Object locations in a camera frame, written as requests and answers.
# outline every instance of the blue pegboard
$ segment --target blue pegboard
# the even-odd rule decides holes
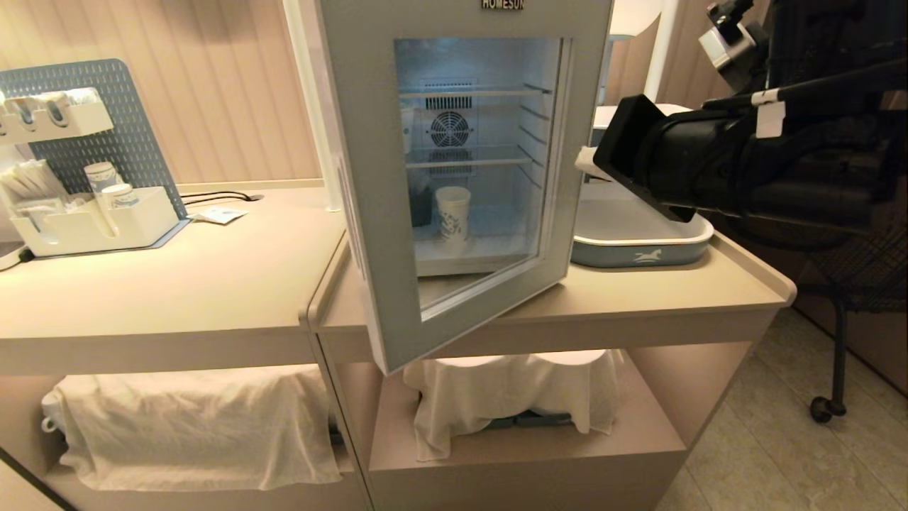
[[[94,135],[30,144],[37,159],[46,159],[70,193],[91,192],[84,167],[109,161],[126,183],[136,187],[163,186],[181,219],[186,208],[154,138],[139,93],[126,63],[116,58],[69,64],[42,65],[0,71],[0,91],[6,97],[94,87],[113,129]]]

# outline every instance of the tiled floor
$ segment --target tiled floor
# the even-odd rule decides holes
[[[908,402],[848,358],[848,414],[807,413],[829,396],[833,343],[779,313],[657,511],[908,510]]]

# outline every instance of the paneled wall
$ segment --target paneled wall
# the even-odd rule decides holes
[[[178,183],[320,176],[281,0],[0,0],[0,69],[111,57]]]
[[[698,41],[711,26],[706,17],[706,6],[713,2],[678,0],[666,70],[656,99],[659,103],[698,108],[706,99],[731,94],[731,89],[710,64]],[[745,16],[745,25],[755,19],[763,20],[768,6],[769,0],[755,0],[754,7]],[[608,72],[607,105],[617,105],[622,97],[643,93],[658,23],[657,19],[633,39],[615,42]]]

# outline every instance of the white towel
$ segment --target white towel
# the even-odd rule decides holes
[[[268,490],[341,480],[319,368],[67,376],[60,463],[93,490]]]
[[[577,431],[611,433],[619,405],[616,350],[420,360],[403,381],[422,393],[413,426],[417,460],[450,456],[453,436],[526,410],[570,413]]]

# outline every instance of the glass door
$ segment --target glass door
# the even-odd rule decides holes
[[[609,5],[372,4],[321,11],[350,239],[392,372],[567,272]]]

